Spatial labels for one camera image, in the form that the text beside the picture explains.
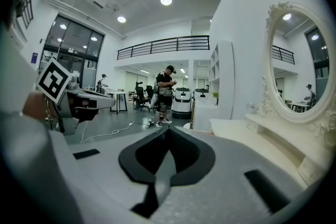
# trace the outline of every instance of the black cap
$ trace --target black cap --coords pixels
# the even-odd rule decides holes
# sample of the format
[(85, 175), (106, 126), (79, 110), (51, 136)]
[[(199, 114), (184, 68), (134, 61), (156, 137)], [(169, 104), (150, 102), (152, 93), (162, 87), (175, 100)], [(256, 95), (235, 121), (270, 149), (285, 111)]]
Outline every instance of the black cap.
[(167, 66), (167, 68), (166, 69), (169, 69), (170, 71), (172, 71), (173, 73), (175, 73), (176, 74), (176, 72), (174, 72), (174, 67), (173, 66)]

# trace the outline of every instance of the desk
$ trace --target desk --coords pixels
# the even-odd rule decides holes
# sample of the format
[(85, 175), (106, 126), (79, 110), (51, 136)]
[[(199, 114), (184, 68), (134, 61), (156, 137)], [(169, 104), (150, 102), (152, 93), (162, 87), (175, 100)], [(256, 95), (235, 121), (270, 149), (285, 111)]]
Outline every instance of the desk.
[(310, 107), (309, 105), (303, 104), (303, 103), (292, 103), (291, 105), (292, 105), (292, 110), (294, 110), (294, 106), (295, 106), (295, 112), (296, 112), (298, 107), (303, 108), (303, 111), (305, 111), (306, 108)]
[[(126, 94), (128, 95), (129, 93), (128, 92), (113, 92), (113, 91), (108, 91), (106, 93), (106, 95), (111, 95), (112, 97), (113, 97), (114, 94), (117, 96), (116, 99), (115, 99), (115, 104), (116, 104), (117, 107), (116, 107), (116, 110), (112, 110), (112, 108), (110, 108), (110, 112), (116, 112), (117, 114), (120, 111), (126, 111), (127, 112)], [(125, 102), (125, 109), (124, 110), (120, 109), (120, 95), (124, 95), (124, 102)]]

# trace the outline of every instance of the white cable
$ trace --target white cable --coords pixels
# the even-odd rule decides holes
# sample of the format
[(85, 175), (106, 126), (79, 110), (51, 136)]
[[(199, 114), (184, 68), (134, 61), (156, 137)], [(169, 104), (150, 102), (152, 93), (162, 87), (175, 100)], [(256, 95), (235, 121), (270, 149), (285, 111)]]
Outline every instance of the white cable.
[(85, 128), (86, 128), (86, 125), (88, 125), (88, 121), (85, 121), (86, 124), (85, 124), (85, 127), (83, 129), (83, 132), (82, 132), (82, 140), (80, 141), (80, 144), (83, 143), (83, 140), (84, 140), (84, 131), (85, 131)]
[(117, 133), (119, 133), (119, 132), (122, 131), (122, 130), (126, 130), (126, 129), (128, 129), (129, 127), (131, 127), (132, 124), (133, 124), (133, 122), (131, 122), (131, 123), (128, 125), (127, 128), (120, 129), (120, 130), (114, 130), (114, 131), (112, 131), (112, 133), (110, 133), (110, 134), (99, 134), (99, 135), (95, 135), (95, 136), (93, 136), (93, 137), (89, 137), (88, 139), (84, 140), (84, 141), (81, 142), (81, 143), (83, 144), (83, 143), (85, 143), (87, 140), (90, 140), (90, 139), (95, 138), (95, 137), (117, 134)]

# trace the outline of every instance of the potted plant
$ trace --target potted plant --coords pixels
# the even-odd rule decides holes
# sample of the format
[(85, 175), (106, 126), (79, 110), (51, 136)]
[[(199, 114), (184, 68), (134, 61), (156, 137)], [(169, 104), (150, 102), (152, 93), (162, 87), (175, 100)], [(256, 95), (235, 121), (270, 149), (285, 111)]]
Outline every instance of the potted plant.
[(216, 105), (218, 105), (219, 92), (213, 92), (212, 96), (217, 99)]

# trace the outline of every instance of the fluorescent light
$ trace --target fluorescent light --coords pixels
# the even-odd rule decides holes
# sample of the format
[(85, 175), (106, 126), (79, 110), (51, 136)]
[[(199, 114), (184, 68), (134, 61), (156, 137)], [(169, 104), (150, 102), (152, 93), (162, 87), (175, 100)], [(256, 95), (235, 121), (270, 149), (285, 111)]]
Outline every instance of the fluorescent light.
[(284, 20), (289, 20), (290, 17), (292, 17), (292, 15), (291, 15), (290, 13), (287, 13), (287, 14), (283, 17), (283, 19), (284, 19)]
[(162, 5), (169, 6), (172, 3), (172, 0), (160, 0)]
[(121, 22), (121, 23), (125, 23), (126, 22), (126, 19), (122, 16), (119, 16), (118, 17), (118, 21)]

